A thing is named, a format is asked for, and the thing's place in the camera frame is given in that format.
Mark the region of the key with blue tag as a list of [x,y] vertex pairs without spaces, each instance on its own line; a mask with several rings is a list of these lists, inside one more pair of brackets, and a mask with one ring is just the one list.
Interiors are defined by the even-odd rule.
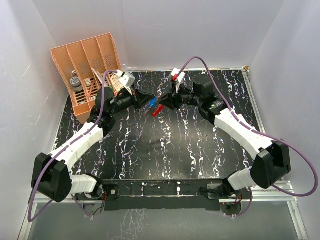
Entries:
[[153,108],[153,107],[156,105],[156,102],[157,102],[157,98],[154,97],[154,98],[150,101],[149,107],[150,107],[150,108]]

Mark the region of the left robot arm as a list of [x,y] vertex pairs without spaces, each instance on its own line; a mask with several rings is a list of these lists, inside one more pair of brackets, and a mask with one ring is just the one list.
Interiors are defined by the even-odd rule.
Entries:
[[40,153],[34,161],[31,187],[59,203],[68,195],[87,194],[97,200],[103,195],[98,177],[86,173],[73,175],[76,162],[112,130],[115,115],[130,107],[136,110],[153,100],[155,95],[133,86],[122,89],[117,95],[110,87],[97,92],[95,105],[82,128],[66,143],[49,154]]

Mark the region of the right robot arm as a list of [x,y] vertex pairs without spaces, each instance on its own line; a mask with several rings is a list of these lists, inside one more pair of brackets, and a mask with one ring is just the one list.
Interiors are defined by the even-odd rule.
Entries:
[[159,103],[171,110],[179,109],[182,105],[197,107],[205,120],[230,135],[253,159],[252,167],[234,172],[223,179],[222,185],[214,188],[211,193],[233,199],[245,188],[259,186],[268,189],[290,173],[288,146],[256,134],[255,128],[241,115],[234,118],[225,101],[215,95],[211,82],[193,83],[193,89],[184,86],[177,88],[173,84]]

